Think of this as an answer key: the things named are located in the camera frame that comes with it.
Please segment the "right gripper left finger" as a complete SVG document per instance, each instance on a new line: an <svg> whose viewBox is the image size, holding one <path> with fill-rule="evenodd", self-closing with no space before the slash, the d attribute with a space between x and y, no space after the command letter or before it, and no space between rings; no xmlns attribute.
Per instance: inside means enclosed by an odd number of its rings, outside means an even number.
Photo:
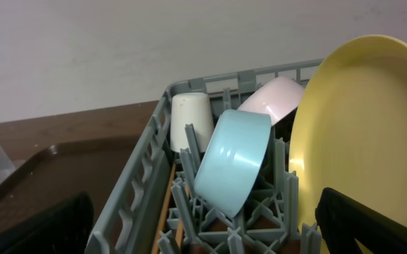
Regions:
<svg viewBox="0 0 407 254"><path fill-rule="evenodd" d="M0 233L0 254L83 254L92 229L94 208L79 193Z"/></svg>

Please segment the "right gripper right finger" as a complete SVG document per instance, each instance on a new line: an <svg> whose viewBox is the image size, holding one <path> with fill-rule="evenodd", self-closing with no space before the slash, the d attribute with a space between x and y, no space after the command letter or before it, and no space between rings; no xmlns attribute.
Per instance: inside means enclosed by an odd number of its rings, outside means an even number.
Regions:
<svg viewBox="0 0 407 254"><path fill-rule="evenodd" d="M407 227L334 190L324 188L315 218L330 253L407 253Z"/></svg>

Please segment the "yellow plate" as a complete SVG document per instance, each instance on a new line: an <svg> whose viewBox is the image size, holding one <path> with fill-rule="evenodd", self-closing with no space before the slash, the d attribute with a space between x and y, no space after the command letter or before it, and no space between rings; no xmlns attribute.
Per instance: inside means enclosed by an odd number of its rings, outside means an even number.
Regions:
<svg viewBox="0 0 407 254"><path fill-rule="evenodd" d="M407 227L407 44L366 35L336 49L305 88L291 134L298 223L334 190Z"/></svg>

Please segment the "wooden chopstick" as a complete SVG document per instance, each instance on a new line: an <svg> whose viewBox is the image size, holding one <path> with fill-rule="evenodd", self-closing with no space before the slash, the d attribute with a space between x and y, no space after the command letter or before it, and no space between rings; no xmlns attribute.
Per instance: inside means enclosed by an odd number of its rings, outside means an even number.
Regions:
<svg viewBox="0 0 407 254"><path fill-rule="evenodd" d="M185 185L185 201L188 201L189 195L190 195L190 189L187 185ZM176 242L177 245L180 249L183 247L183 240L185 238L185 229L184 229L184 222L183 222L183 216L180 215L180 219L178 221L178 226L175 234Z"/></svg>
<svg viewBox="0 0 407 254"><path fill-rule="evenodd" d="M158 245L158 240L160 239L161 235L160 232L164 229L165 225L166 225L166 218L168 215L168 211L169 211L169 203L170 203L170 199L171 199L171 186L174 182L174 178L175 178L175 172L176 172L176 164L173 163L172 168L171 168L171 174L169 177L169 182L167 184L167 188L166 188L166 192L165 192L165 196L164 196L164 202L162 205L162 210L159 216L159 221L158 221L158 225L157 225L157 232L155 234L155 238L153 241L153 247L152 247L152 251L151 254L159 254L160 249L159 249L159 245Z"/></svg>

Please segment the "light blue bowl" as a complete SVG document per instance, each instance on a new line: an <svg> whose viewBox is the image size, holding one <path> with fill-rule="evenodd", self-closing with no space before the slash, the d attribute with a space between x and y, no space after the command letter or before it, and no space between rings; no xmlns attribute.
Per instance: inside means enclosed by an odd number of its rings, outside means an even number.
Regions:
<svg viewBox="0 0 407 254"><path fill-rule="evenodd" d="M246 202L266 155L267 114L227 109L219 117L194 180L194 191L227 217Z"/></svg>

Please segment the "white bowl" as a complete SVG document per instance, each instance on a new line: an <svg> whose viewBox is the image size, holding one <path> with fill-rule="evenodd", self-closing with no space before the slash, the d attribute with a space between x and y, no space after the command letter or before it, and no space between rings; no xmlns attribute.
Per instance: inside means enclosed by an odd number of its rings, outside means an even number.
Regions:
<svg viewBox="0 0 407 254"><path fill-rule="evenodd" d="M269 114L274 126L298 107L305 88L285 77L275 78L244 101L238 110Z"/></svg>

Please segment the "white cup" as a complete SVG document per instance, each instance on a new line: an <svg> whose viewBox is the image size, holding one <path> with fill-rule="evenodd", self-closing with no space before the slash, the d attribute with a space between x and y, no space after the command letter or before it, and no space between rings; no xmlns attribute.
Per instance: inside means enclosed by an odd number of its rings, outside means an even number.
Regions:
<svg viewBox="0 0 407 254"><path fill-rule="evenodd" d="M174 152L189 148L186 124L193 124L199 152L205 152L214 131L208 94L189 92L172 98L170 146Z"/></svg>

